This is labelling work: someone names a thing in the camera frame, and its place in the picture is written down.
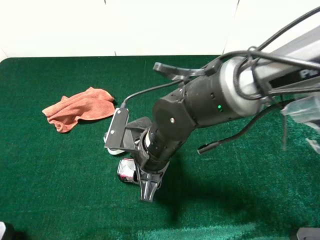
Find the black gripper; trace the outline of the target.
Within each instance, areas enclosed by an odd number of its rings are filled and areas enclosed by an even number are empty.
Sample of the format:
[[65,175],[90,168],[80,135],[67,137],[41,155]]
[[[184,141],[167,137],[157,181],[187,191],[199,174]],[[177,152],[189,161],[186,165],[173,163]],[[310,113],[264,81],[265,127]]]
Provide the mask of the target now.
[[132,153],[140,185],[140,200],[152,202],[169,165],[170,148],[136,147]]

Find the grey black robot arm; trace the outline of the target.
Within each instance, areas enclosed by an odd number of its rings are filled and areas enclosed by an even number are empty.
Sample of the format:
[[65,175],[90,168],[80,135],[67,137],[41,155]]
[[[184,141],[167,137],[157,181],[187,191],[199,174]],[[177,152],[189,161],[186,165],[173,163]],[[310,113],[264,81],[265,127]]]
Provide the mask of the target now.
[[153,200],[172,156],[194,130],[245,117],[257,120],[273,97],[319,87],[318,27],[269,54],[257,48],[228,56],[226,61],[212,61],[208,73],[160,98],[152,119],[135,121],[139,136],[133,159],[141,200]]

